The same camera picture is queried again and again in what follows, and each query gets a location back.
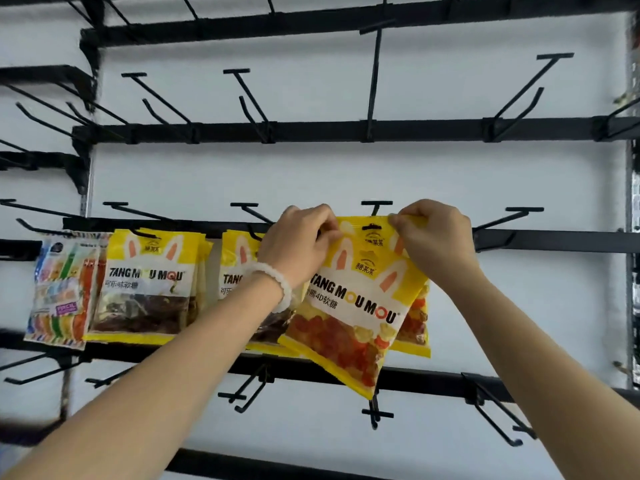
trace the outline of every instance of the purple label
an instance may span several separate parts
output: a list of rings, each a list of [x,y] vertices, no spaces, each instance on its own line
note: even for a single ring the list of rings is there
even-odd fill
[[[68,315],[69,313],[74,313],[76,311],[78,311],[78,307],[74,301],[65,305],[56,306],[56,315],[59,317],[61,317],[62,315]]]

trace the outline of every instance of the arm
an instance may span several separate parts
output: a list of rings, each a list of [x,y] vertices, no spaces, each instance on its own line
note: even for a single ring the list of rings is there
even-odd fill
[[[320,227],[325,232],[316,240]],[[313,276],[340,233],[327,206],[290,207],[259,260],[292,287]],[[245,278],[196,323],[47,437],[5,480],[151,480],[171,461],[224,374],[282,299],[263,273]]]
[[[453,300],[568,480],[635,479],[640,411],[572,359],[480,270],[468,217],[421,200],[391,222],[412,260]],[[403,215],[429,218],[418,229]]]

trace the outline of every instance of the gummy candy package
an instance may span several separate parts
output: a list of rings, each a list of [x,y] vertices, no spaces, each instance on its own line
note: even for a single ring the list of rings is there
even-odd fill
[[[227,231],[222,234],[222,254],[220,257],[219,297],[226,297],[242,281],[247,263],[257,260],[260,241],[256,241],[248,232]],[[247,344],[247,350],[255,350],[272,355],[297,357],[298,354],[278,345],[278,338],[287,329],[292,310],[300,304],[303,288],[292,293],[291,306],[281,313],[272,313],[260,324]]]
[[[362,239],[350,219],[338,220],[345,236],[331,245],[278,343],[372,399],[385,355],[427,277],[408,257]]]
[[[414,217],[416,224],[425,223],[425,219]],[[348,217],[342,224],[343,232],[350,232],[350,228],[357,236],[375,246],[384,246],[393,250],[396,254],[408,257],[404,249],[404,242],[396,230],[388,223],[388,218],[382,216],[373,217]],[[404,352],[411,355],[431,357],[429,346],[429,332],[427,330],[428,305],[427,295],[429,282],[427,282],[420,294],[409,309],[400,331],[391,345],[391,350]]]
[[[118,229],[87,341],[164,345],[187,325],[202,234]]]
[[[204,234],[198,245],[198,261],[196,263],[196,274],[191,284],[191,295],[189,297],[189,313],[187,315],[187,326],[196,321],[201,311],[207,307],[207,275],[205,265],[213,242],[205,239]]]
[[[84,350],[95,305],[98,262],[108,235],[46,235],[36,262],[35,297],[24,339]]]

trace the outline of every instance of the person's left hand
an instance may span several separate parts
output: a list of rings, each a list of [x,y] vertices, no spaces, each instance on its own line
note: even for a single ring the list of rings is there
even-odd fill
[[[313,277],[329,245],[341,237],[327,204],[304,210],[292,205],[264,236],[258,261],[281,272],[291,288],[297,288]]]

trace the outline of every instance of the bracelet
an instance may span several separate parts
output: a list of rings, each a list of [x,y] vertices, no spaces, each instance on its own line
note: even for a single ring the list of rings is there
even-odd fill
[[[291,291],[291,286],[289,285],[289,282],[286,280],[286,278],[282,275],[281,272],[272,268],[268,264],[265,264],[263,262],[257,262],[257,261],[251,261],[247,263],[245,274],[251,274],[256,271],[260,271],[261,273],[269,275],[274,280],[276,280],[280,285],[280,288],[282,288],[284,297],[282,298],[282,301],[280,302],[280,304],[276,306],[276,308],[274,308],[274,310],[272,311],[272,313],[282,313],[291,305],[292,291]]]

